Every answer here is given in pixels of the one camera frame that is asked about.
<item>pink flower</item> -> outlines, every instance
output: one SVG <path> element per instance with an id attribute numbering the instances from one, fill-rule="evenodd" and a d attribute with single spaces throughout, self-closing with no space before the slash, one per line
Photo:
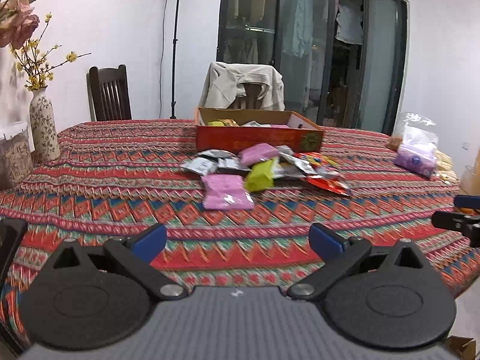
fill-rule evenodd
<path id="1" fill-rule="evenodd" d="M 28 0 L 8 0 L 6 7 L 0 12 L 0 17 L 4 17 L 0 21 L 0 47 L 12 42 L 14 48 L 19 49 L 23 42 L 32 36 L 39 23 L 38 16 L 31 15 L 32 12 L 33 8 Z"/>
<path id="2" fill-rule="evenodd" d="M 28 16 L 25 21 L 16 28 L 13 34 L 11 45 L 14 49 L 18 50 L 25 43 L 25 40 L 31 38 L 33 32 L 37 29 L 40 23 L 40 19 L 37 15 Z"/>

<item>ceramic vase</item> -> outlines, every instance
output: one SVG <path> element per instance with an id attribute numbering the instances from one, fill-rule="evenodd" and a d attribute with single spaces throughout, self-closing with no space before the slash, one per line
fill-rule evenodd
<path id="1" fill-rule="evenodd" d="M 33 99 L 30 103 L 30 124 L 35 145 L 34 158 L 38 163 L 53 161 L 60 156 L 52 102 L 45 97 L 45 89 L 32 91 Z"/>

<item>circular pad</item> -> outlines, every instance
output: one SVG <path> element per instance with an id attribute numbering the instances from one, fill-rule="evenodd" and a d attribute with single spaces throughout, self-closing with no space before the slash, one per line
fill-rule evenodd
<path id="1" fill-rule="evenodd" d="M 350 276 L 327 293 L 323 309 L 345 336 L 384 350 L 411 350 L 441 340 L 455 320 L 455 301 L 422 270 Z"/>
<path id="2" fill-rule="evenodd" d="M 34 342 L 63 350 L 91 350 L 140 328 L 150 310 L 147 292 L 118 274 L 57 270 L 34 281 L 20 317 Z"/>

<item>beige jacket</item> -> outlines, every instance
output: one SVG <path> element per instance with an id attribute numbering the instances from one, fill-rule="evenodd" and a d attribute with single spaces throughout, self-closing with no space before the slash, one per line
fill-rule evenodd
<path id="1" fill-rule="evenodd" d="M 245 96 L 244 83 L 260 84 L 261 109 L 285 109 L 282 75 L 266 64 L 226 64 L 212 62 L 208 69 L 199 107 L 228 108 L 237 97 Z"/>

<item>patterned tablecloth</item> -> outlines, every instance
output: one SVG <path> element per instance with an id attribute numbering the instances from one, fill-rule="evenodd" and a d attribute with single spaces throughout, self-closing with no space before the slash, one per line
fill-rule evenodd
<path id="1" fill-rule="evenodd" d="M 454 295 L 478 275 L 480 254 L 430 216 L 451 207 L 456 187 L 392 164 L 378 133 L 328 128 L 322 152 L 335 158 L 352 199 L 302 181 L 255 193 L 251 211 L 205 211 L 203 186 L 179 164 L 195 152 L 190 121 L 85 123 L 59 135 L 61 157 L 0 191 L 0 218 L 29 223 L 1 291 L 0 320 L 20 337 L 22 293 L 63 238 L 100 245 L 165 223 L 169 241 L 152 266 L 194 285 L 287 287 L 322 263 L 309 248 L 312 222 L 375 245 L 415 239 Z"/>

